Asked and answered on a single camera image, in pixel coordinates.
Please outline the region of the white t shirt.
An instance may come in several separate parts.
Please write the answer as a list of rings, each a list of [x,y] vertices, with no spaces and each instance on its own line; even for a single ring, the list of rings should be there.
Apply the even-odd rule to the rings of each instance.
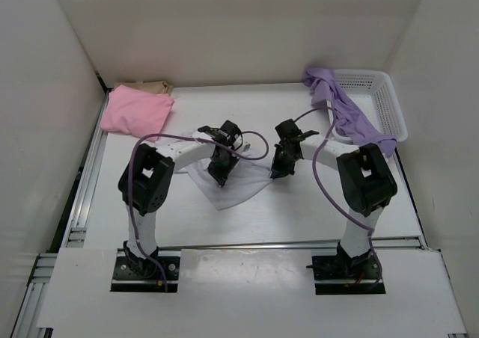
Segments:
[[[246,202],[267,187],[272,179],[270,168],[266,162],[269,155],[269,144],[259,132],[247,130],[243,134],[258,136],[265,143],[265,152],[259,154],[255,148],[241,149],[246,159],[240,159],[229,173],[223,186],[207,173],[207,159],[193,163],[180,169],[176,174],[187,174],[201,193],[217,209],[229,209]]]

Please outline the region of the beige t shirt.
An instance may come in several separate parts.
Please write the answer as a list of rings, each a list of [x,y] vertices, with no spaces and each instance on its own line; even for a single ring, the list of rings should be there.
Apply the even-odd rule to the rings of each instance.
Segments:
[[[168,94],[170,95],[174,86],[166,81],[157,82],[115,82],[114,89],[120,86],[130,87],[134,90],[140,90],[151,94]]]

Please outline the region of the pink t shirt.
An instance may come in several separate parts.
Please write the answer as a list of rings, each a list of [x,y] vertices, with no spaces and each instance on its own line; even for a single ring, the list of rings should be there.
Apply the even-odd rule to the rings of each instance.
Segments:
[[[153,94],[120,85],[109,93],[100,121],[104,132],[141,138],[162,131],[174,105],[168,94]]]

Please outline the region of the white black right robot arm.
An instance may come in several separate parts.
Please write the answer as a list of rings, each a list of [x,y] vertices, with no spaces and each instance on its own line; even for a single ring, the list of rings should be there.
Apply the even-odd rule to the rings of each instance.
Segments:
[[[313,264],[326,279],[359,277],[368,261],[375,257],[372,235],[383,209],[397,193],[397,183],[380,148],[375,144],[358,147],[329,140],[313,130],[280,133],[275,145],[271,177],[293,175],[296,163],[311,162],[314,178],[326,199],[347,219],[346,229],[336,254]],[[334,201],[321,183],[317,164],[335,169],[348,209]]]

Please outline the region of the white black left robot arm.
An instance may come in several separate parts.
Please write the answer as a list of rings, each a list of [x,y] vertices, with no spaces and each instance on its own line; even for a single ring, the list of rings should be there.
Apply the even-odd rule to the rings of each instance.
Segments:
[[[174,173],[209,159],[213,178],[225,184],[239,161],[242,144],[192,138],[159,147],[134,146],[118,189],[129,216],[129,235],[123,249],[130,270],[140,278],[165,283],[168,278],[156,244],[156,212],[166,201]]]

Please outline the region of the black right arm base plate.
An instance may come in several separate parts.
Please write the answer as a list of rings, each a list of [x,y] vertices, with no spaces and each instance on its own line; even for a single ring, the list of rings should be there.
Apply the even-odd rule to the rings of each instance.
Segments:
[[[312,256],[311,264],[316,295],[384,295],[386,293],[379,265],[371,257],[349,267],[339,256]]]

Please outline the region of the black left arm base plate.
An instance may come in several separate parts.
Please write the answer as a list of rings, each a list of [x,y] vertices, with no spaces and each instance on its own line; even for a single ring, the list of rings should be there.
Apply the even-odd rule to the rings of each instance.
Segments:
[[[160,251],[158,262],[165,276],[156,264],[148,261],[140,267],[127,257],[123,250],[116,255],[112,273],[111,292],[176,293],[180,276],[180,251]]]

